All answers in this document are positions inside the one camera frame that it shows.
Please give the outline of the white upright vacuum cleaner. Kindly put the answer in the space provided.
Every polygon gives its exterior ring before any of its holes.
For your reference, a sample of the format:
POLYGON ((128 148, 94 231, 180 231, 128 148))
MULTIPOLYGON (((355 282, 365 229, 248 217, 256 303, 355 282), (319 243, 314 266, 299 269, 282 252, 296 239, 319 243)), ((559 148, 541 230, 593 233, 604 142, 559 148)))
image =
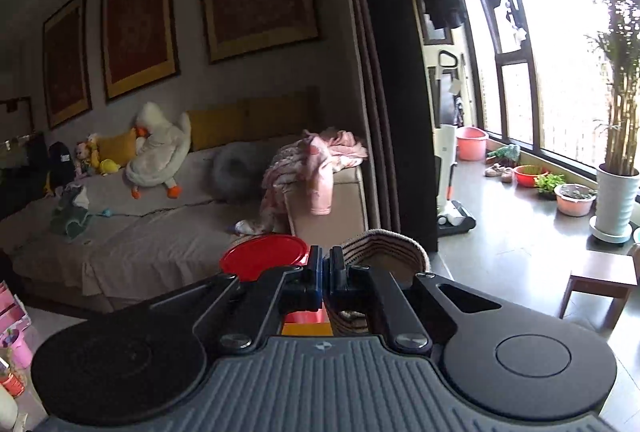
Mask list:
POLYGON ((433 141, 436 166, 437 232, 440 237, 467 233, 476 226, 476 220, 465 207, 452 197, 452 180, 457 166, 457 127, 442 123, 442 79, 450 77, 449 94, 456 97, 460 90, 457 77, 460 58, 451 51, 438 52, 437 63, 428 71, 431 84, 431 108, 434 122, 433 141))

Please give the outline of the left framed red picture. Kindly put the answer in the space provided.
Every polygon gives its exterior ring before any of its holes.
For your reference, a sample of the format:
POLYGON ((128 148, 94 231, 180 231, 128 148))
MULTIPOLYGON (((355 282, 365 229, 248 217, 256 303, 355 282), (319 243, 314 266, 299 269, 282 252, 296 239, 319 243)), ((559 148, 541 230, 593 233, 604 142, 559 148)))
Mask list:
POLYGON ((87 0, 69 0, 42 25, 42 83, 49 129, 92 110, 87 0))

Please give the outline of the striped knit sweater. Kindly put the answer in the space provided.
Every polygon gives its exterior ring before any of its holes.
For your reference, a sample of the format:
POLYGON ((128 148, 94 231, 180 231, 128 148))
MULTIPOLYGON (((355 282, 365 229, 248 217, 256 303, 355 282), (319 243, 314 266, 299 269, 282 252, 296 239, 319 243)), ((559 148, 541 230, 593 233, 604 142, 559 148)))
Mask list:
MULTIPOLYGON (((431 262, 420 243, 400 233, 370 229, 342 244, 346 266, 371 266, 390 271, 399 283, 411 283, 418 273, 431 273, 431 262)), ((358 311, 337 311, 326 303, 334 336, 369 332, 367 319, 358 311)))

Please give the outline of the mustard back cushion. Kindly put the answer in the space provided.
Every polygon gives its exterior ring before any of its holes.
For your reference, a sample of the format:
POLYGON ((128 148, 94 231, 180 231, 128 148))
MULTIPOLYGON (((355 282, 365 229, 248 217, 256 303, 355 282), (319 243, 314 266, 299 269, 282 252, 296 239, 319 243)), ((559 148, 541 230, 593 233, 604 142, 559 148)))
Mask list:
POLYGON ((322 121, 320 92, 307 87, 280 97, 247 98, 188 112, 191 149, 201 151, 235 141, 257 141, 318 129, 322 121))

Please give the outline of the red round stool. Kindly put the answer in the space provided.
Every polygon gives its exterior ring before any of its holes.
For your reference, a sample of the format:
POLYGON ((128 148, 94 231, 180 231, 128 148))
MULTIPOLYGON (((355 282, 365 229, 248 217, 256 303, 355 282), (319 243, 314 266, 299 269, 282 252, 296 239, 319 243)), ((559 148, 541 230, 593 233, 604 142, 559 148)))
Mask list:
POLYGON ((240 314, 254 327, 326 322, 321 248, 299 237, 265 235, 224 253, 220 268, 244 285, 247 297, 240 314))

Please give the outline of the green plush toy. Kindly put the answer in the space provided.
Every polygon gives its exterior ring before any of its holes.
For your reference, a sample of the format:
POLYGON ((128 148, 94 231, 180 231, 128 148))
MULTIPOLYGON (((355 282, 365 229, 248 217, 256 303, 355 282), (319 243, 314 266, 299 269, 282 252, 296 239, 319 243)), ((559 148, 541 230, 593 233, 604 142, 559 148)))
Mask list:
POLYGON ((85 186, 67 185, 62 191, 50 222, 50 230, 56 235, 73 240, 88 227, 91 214, 85 186))

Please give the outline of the dark curtain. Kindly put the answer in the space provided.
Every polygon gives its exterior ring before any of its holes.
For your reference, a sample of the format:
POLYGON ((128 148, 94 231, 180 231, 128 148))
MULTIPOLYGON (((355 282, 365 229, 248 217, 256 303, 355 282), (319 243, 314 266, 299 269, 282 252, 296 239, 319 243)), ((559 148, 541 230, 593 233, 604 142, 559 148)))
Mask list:
POLYGON ((373 224, 438 249, 433 124, 412 0, 351 0, 373 224))

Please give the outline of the green leafy plant tray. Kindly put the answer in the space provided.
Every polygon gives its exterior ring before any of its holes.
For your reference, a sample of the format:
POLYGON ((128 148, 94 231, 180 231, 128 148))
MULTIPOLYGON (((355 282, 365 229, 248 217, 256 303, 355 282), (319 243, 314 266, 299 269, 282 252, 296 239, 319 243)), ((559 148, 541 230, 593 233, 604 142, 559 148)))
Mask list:
POLYGON ((534 185, 538 196, 546 200, 555 199, 555 188, 565 184, 563 174, 553 174, 550 172, 539 174, 534 179, 534 185))

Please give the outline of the pink basin with contents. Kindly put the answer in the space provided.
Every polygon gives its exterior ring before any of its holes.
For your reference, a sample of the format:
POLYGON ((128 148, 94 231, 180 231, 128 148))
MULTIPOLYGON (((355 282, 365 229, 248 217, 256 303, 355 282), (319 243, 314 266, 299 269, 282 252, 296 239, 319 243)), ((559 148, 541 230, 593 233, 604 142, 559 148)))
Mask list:
POLYGON ((556 207, 564 215, 582 217, 590 213, 597 192, 580 184, 562 184, 554 189, 556 207))

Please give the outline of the potted bamboo palm plant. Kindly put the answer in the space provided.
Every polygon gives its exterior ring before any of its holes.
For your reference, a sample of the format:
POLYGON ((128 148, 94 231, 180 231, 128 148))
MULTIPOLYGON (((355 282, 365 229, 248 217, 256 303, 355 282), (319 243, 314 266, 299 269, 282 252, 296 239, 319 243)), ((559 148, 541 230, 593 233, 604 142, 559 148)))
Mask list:
POLYGON ((639 144, 639 0, 596 2, 608 10, 608 27, 594 39, 611 77, 604 169, 632 176, 639 144))

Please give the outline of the white plant pot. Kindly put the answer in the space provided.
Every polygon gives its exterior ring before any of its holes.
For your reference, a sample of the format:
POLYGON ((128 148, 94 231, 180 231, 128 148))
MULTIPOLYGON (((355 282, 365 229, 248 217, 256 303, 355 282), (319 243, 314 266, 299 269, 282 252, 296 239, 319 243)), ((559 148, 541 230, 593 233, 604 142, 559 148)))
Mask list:
POLYGON ((589 220, 591 234, 603 242, 623 244, 632 234, 630 225, 638 195, 639 172, 620 175, 597 169, 596 215, 589 220))

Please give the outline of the grey covered sofa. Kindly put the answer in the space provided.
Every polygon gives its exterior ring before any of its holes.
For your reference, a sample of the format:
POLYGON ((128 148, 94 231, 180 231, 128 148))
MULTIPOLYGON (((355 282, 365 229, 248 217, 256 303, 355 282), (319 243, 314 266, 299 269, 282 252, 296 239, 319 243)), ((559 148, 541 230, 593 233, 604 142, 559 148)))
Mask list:
MULTIPOLYGON (((281 147, 302 137, 253 143, 264 148, 267 170, 281 147)), ((47 309, 63 304, 109 313, 215 275, 221 256, 248 237, 237 235, 234 225, 258 218, 264 195, 260 185, 258 195, 244 201, 214 198, 212 164, 224 146, 186 156, 176 175, 183 187, 178 199, 167 198, 160 187, 134 199, 125 172, 73 181, 69 185, 86 187, 91 214, 87 229, 73 240, 50 230, 61 192, 32 201, 1 223, 2 278, 28 304, 43 300, 47 309)), ((283 233, 295 233, 299 218, 322 217, 331 221, 322 247, 361 233, 367 222, 363 188, 345 193, 340 181, 345 174, 357 176, 359 167, 333 175, 329 215, 311 215, 305 184, 289 185, 283 233)))

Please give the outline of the black penguin plush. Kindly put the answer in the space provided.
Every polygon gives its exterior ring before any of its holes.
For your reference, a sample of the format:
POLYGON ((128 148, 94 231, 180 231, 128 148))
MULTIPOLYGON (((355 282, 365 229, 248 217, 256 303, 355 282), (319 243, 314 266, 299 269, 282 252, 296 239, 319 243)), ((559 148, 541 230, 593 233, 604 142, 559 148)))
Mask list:
POLYGON ((75 165, 70 150, 62 141, 55 141, 49 147, 49 172, 46 194, 53 196, 58 187, 64 188, 75 179, 75 165))

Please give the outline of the yellow plush toy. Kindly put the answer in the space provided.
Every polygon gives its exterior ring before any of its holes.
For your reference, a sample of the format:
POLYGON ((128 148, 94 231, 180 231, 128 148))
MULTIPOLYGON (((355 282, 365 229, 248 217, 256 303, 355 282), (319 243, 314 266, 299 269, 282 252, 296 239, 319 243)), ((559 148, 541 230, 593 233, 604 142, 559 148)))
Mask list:
POLYGON ((136 156, 136 140, 136 130, 129 129, 114 137, 91 134, 79 141, 75 147, 76 177, 117 173, 136 156))

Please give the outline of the red plastic basin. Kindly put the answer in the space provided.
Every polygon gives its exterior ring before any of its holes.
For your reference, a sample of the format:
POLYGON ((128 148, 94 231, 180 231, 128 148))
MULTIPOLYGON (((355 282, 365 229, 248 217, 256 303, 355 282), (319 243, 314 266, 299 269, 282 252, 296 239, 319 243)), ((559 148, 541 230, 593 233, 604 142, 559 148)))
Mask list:
POLYGON ((549 171, 544 167, 530 164, 516 166, 513 169, 516 184, 523 188, 535 188, 536 179, 548 173, 549 171))

